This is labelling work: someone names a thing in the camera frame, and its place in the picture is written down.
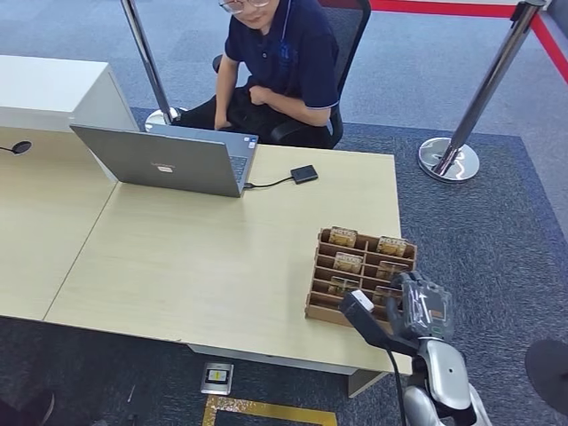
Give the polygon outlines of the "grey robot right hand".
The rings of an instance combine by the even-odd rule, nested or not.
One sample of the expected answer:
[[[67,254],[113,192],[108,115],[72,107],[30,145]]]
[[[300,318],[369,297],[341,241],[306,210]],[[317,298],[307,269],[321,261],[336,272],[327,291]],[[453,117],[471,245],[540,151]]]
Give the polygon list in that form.
[[[386,299],[387,317],[395,335],[407,340],[453,337],[453,300],[450,291],[419,271],[396,272],[391,285],[402,291],[401,296]]]

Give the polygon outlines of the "person's left hand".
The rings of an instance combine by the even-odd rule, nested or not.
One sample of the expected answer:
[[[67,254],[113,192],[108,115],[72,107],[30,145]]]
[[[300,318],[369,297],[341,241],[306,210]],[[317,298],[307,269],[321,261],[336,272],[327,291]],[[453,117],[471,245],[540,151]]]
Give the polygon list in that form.
[[[250,102],[256,106],[269,105],[272,91],[259,85],[251,86],[248,89]]]

